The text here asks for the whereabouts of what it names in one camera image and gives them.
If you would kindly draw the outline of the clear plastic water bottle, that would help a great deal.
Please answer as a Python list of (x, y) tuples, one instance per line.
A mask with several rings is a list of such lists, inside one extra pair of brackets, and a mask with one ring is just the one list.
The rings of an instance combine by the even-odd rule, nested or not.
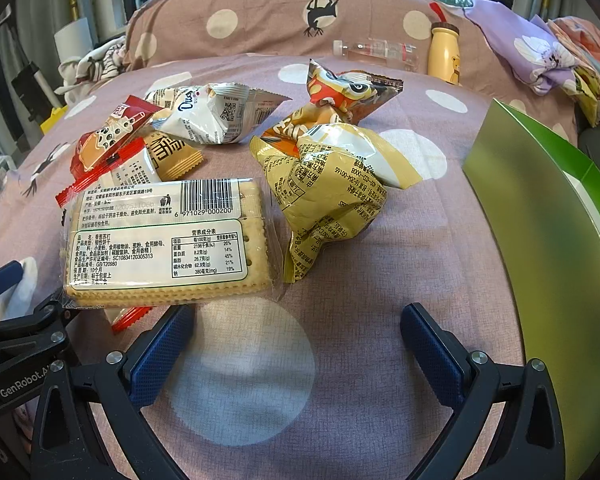
[(350, 58), (355, 61), (385, 65), (397, 70), (416, 72), (418, 57), (416, 48), (410, 44), (387, 40), (367, 39), (365, 41), (345, 42), (334, 40), (332, 53), (337, 58)]

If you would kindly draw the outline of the clear cracker biscuit pack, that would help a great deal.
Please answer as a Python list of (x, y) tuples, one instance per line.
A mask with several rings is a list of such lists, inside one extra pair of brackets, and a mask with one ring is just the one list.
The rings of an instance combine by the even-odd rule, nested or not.
[(68, 200), (64, 292), (80, 308), (275, 296), (270, 199), (249, 178), (91, 188)]

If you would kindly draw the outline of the yellow snack bag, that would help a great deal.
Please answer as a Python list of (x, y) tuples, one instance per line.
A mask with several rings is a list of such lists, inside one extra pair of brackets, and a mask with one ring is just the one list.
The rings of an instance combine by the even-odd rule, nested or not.
[(302, 280), (327, 243), (350, 240), (380, 213), (387, 188), (406, 190), (420, 173), (373, 130), (334, 122), (298, 136), (296, 156), (255, 136), (252, 156), (288, 222), (284, 281)]

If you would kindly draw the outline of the white popcorn snack bag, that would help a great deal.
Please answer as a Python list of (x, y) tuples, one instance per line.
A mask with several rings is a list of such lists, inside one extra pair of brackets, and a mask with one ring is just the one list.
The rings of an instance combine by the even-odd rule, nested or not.
[(150, 120), (155, 130), (195, 144), (221, 145), (245, 139), (289, 98), (222, 82), (150, 89), (145, 100), (163, 108)]

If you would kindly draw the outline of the yellow drink bottle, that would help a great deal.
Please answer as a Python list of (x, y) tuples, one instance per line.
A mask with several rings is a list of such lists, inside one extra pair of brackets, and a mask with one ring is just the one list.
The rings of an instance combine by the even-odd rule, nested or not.
[(460, 30), (450, 23), (439, 3), (430, 2), (429, 7), (438, 20), (430, 27), (431, 42), (428, 52), (427, 74), (448, 84), (460, 84)]

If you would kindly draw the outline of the brown polka dot cushion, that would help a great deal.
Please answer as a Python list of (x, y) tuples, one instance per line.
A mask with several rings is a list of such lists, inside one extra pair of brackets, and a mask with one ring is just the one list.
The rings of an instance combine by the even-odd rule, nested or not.
[(460, 30), (462, 61), (486, 52), (482, 31), (463, 9), (432, 0), (149, 0), (130, 18), (124, 64), (130, 70), (166, 62), (236, 54), (319, 58), (332, 44), (386, 40), (414, 47), (426, 62), (431, 26), (446, 18)]

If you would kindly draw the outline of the pink patterned cloth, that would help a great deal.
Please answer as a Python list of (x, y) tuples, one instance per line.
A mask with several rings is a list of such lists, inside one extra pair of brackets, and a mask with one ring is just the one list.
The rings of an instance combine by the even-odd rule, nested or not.
[(576, 62), (574, 83), (565, 88), (580, 106), (592, 127), (600, 124), (600, 30), (590, 21), (576, 16), (556, 18), (548, 28)]

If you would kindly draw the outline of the striped white cloth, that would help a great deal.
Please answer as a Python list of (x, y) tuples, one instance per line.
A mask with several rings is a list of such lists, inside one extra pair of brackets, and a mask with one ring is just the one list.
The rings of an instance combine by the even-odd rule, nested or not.
[(125, 36), (119, 36), (82, 58), (70, 56), (58, 66), (62, 83), (54, 93), (68, 106), (75, 106), (101, 82), (116, 78), (124, 71), (125, 52)]

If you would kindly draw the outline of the yellow small box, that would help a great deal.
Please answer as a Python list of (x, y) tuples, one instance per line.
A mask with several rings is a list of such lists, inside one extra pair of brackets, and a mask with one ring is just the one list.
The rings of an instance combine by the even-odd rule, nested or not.
[(53, 126), (56, 125), (61, 120), (61, 118), (64, 117), (64, 115), (67, 113), (67, 110), (68, 106), (53, 107), (52, 111), (50, 112), (50, 116), (48, 116), (40, 125), (42, 133), (49, 133), (50, 129), (53, 128)]

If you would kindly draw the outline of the orange cartoon snack bag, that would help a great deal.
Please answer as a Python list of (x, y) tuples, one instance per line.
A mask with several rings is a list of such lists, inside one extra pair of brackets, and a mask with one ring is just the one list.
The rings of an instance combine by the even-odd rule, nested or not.
[(298, 139), (313, 127), (335, 122), (357, 125), (403, 88), (402, 79), (365, 70), (335, 73), (311, 60), (306, 76), (309, 102), (266, 129), (261, 139), (286, 155), (298, 156)]

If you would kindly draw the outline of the red milk tea packet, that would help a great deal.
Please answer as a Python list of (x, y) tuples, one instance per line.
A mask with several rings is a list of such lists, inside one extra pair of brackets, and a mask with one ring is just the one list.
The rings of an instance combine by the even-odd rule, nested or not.
[(128, 142), (161, 107), (137, 96), (129, 96), (96, 130), (84, 133), (71, 159), (70, 172), (80, 180), (97, 166), (106, 162)]

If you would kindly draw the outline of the green cardboard box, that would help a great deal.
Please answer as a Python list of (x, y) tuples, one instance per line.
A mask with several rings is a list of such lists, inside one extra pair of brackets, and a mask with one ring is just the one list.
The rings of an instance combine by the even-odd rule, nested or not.
[(463, 166), (500, 248), (526, 358), (555, 388), (569, 479), (600, 479), (600, 170), (493, 101)]

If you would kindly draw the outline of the orange rice cracker pack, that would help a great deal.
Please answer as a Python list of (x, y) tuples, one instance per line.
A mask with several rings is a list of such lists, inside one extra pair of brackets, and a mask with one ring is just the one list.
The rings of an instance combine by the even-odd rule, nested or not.
[(148, 134), (144, 142), (158, 177), (163, 181), (181, 179), (204, 162), (201, 151), (164, 133)]

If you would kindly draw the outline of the white paper roll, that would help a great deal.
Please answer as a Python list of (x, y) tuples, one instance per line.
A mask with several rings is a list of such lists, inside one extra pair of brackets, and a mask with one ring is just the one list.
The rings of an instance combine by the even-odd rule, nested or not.
[(94, 49), (87, 18), (78, 18), (59, 29), (54, 33), (54, 40), (60, 62), (66, 62), (69, 58), (83, 58)]

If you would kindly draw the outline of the red-edged white snack pack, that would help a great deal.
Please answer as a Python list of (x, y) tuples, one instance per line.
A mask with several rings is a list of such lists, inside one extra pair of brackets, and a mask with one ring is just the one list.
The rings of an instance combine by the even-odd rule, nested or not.
[[(161, 179), (151, 161), (148, 148), (142, 138), (134, 139), (115, 152), (88, 174), (84, 174), (56, 196), (59, 207), (66, 206), (81, 192), (90, 188), (115, 188), (123, 185), (158, 183)], [(140, 318), (151, 307), (108, 308), (106, 317), (114, 334), (120, 334)]]

